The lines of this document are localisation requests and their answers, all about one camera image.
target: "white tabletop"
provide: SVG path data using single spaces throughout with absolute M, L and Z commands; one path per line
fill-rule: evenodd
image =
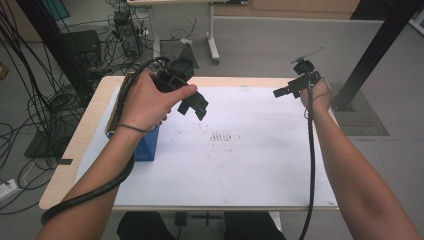
M 309 201 L 310 154 L 304 107 L 275 88 L 200 87 L 209 102 L 199 121 L 176 108 L 160 127 L 156 158 L 137 162 L 115 209 L 294 210 Z M 78 169 L 78 179 L 107 142 L 115 89 Z M 337 209 L 318 140 L 315 206 Z

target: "metal pole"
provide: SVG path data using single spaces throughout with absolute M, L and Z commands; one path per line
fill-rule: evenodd
M 399 1 L 378 30 L 338 95 L 334 97 L 333 110 L 353 110 L 351 106 L 353 98 L 402 32 L 405 25 L 408 24 L 420 3 L 420 0 Z

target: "power strip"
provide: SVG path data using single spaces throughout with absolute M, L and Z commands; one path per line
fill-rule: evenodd
M 7 181 L 9 185 L 6 183 L 3 183 L 0 185 L 0 202 L 12 195 L 13 193 L 19 191 L 18 187 L 16 186 L 15 180 L 10 179 Z

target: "finger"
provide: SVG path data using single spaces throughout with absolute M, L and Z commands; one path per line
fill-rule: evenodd
M 197 92 L 197 86 L 196 85 L 187 85 L 180 89 L 177 89 L 175 91 L 170 92 L 170 101 L 172 101 L 172 105 L 175 103 L 195 94 Z

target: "cable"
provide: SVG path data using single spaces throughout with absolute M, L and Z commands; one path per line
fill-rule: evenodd
M 309 79 L 309 74 L 305 71 L 306 77 Z M 309 206 L 308 213 L 306 215 L 305 224 L 303 225 L 302 233 L 299 239 L 304 239 L 306 232 L 309 228 L 309 223 L 312 217 L 312 211 L 314 208 L 314 196 L 315 196 L 315 146 L 314 146 L 314 134 L 313 134 L 313 94 L 311 82 L 308 82 L 308 136 L 309 136 L 309 150 L 311 154 L 311 178 L 309 186 Z

